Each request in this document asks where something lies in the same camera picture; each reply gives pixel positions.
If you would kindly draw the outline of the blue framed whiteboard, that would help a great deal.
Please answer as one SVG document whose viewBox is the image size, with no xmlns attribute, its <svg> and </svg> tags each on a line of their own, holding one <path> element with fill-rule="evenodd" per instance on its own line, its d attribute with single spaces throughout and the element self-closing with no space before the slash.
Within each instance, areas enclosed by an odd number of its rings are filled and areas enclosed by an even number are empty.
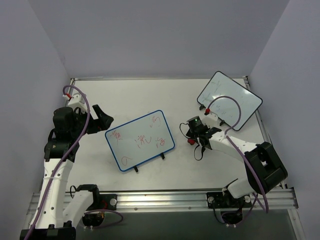
<svg viewBox="0 0 320 240">
<path fill-rule="evenodd" d="M 160 109 L 107 130 L 105 139 L 121 172 L 162 157 L 176 146 Z"/>
</svg>

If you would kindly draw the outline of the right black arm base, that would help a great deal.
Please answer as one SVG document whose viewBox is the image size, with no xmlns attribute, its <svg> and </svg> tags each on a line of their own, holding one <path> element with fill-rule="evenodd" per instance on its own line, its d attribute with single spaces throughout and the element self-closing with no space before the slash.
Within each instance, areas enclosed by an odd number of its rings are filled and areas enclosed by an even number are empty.
<svg viewBox="0 0 320 240">
<path fill-rule="evenodd" d="M 252 207 L 249 195 L 240 198 L 233 198 L 225 192 L 207 192 L 207 207 L 213 210 L 215 219 L 220 224 L 235 226 L 244 219 L 244 209 Z"/>
</svg>

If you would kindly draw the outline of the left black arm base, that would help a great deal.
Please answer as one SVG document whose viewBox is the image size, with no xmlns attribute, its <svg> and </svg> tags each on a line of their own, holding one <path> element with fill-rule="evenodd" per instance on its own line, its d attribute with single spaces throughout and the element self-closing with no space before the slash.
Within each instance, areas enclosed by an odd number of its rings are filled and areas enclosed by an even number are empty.
<svg viewBox="0 0 320 240">
<path fill-rule="evenodd" d="M 105 209 L 115 211 L 117 209 L 117 194 L 100 194 L 99 203 L 94 207 L 89 207 L 88 210 Z M 105 220 L 106 212 L 89 213 L 82 217 L 82 223 L 87 227 L 98 227 Z"/>
</svg>

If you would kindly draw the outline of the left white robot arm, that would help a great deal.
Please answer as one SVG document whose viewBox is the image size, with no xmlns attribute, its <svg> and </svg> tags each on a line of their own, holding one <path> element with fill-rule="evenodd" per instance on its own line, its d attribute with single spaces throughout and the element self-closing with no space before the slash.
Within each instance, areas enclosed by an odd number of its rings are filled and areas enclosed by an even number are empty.
<svg viewBox="0 0 320 240">
<path fill-rule="evenodd" d="M 44 147 L 40 199 L 29 228 L 20 232 L 21 240 L 74 240 L 84 212 L 100 206 L 98 186 L 82 184 L 76 188 L 74 199 L 64 208 L 66 186 L 81 137 L 108 130 L 114 121 L 99 105 L 93 105 L 92 109 L 96 119 L 85 106 L 65 106 L 53 112 L 54 128 Z"/>
</svg>

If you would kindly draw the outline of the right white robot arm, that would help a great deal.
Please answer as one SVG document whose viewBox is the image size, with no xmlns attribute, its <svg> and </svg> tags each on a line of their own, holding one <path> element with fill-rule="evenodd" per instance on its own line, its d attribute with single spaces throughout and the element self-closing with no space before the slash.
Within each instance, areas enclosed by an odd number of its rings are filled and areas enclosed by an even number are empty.
<svg viewBox="0 0 320 240">
<path fill-rule="evenodd" d="M 222 129 L 209 126 L 199 116 L 187 120 L 185 134 L 190 145 L 222 152 L 244 164 L 246 177 L 228 183 L 222 191 L 223 203 L 234 206 L 252 193 L 263 197 L 288 177 L 288 171 L 269 142 L 254 143 L 229 136 Z"/>
</svg>

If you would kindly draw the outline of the red bone-shaped eraser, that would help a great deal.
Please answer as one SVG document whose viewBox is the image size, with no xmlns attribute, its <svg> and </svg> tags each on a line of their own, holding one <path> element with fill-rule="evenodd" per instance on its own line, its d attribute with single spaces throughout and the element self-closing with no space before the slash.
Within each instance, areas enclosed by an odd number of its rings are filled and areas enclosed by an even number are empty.
<svg viewBox="0 0 320 240">
<path fill-rule="evenodd" d="M 196 143 L 195 140 L 193 139 L 188 139 L 187 142 L 190 144 L 190 145 L 194 145 Z"/>
</svg>

